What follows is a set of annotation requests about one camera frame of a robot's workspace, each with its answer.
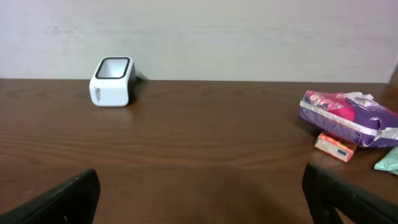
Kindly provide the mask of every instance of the plastic bag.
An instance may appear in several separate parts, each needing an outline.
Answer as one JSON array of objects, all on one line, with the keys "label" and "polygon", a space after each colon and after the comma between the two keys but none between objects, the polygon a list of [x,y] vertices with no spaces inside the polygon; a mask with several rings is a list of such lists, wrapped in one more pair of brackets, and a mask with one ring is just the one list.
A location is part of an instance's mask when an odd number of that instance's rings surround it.
[{"label": "plastic bag", "polygon": [[398,175],[398,147],[393,148],[382,160],[374,165],[374,169]]},{"label": "plastic bag", "polygon": [[307,91],[300,118],[361,147],[398,146],[398,114],[362,93]]}]

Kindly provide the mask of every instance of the wooden table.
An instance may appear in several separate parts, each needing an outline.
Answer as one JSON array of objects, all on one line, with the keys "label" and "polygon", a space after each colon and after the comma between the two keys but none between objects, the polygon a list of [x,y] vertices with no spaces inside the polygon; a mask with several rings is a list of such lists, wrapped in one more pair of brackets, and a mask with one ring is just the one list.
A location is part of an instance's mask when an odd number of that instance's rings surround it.
[{"label": "wooden table", "polygon": [[388,149],[348,163],[313,147],[305,90],[371,93],[385,84],[149,81],[137,101],[97,108],[88,80],[0,80],[0,213],[97,170],[95,223],[311,223],[301,179],[314,161],[398,203],[398,177],[373,170]]}]

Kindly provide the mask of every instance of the orange box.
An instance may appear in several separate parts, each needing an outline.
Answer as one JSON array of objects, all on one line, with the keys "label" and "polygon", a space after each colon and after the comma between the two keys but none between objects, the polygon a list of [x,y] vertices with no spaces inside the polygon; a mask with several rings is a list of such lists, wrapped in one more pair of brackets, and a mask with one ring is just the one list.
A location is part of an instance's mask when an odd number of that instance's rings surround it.
[{"label": "orange box", "polygon": [[344,162],[349,161],[356,150],[355,144],[332,138],[325,133],[318,136],[314,146]]}]

